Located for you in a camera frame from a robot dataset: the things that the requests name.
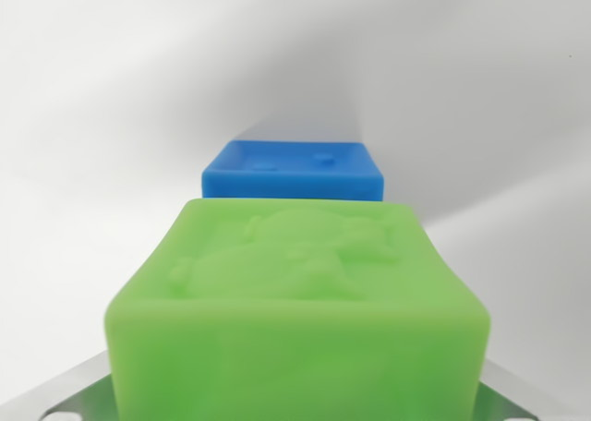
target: silver metal plate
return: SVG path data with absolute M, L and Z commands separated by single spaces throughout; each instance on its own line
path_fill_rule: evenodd
M 548 395 L 487 361 L 474 421 L 571 420 Z M 68 370 L 0 407 L 1 421 L 117 421 L 113 383 L 106 352 Z

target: green cube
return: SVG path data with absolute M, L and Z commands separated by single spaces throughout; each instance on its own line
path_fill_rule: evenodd
M 195 199 L 109 306 L 121 421 L 468 421 L 489 327 L 413 212 Z

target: blue block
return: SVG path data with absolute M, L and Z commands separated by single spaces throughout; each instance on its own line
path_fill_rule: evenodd
M 381 201 L 383 176 L 358 142 L 230 141 L 203 172 L 204 198 Z

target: white backdrop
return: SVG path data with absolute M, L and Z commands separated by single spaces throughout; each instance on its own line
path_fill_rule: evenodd
M 488 355 L 590 413 L 589 1 L 0 0 L 0 402 L 104 348 L 241 135 L 363 139 Z

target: soap top surface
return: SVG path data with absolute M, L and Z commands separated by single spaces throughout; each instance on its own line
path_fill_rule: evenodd
M 359 142 L 230 141 L 206 169 L 252 174 L 374 174 Z
M 114 304 L 138 301 L 484 311 L 410 208 L 326 199 L 189 201 Z

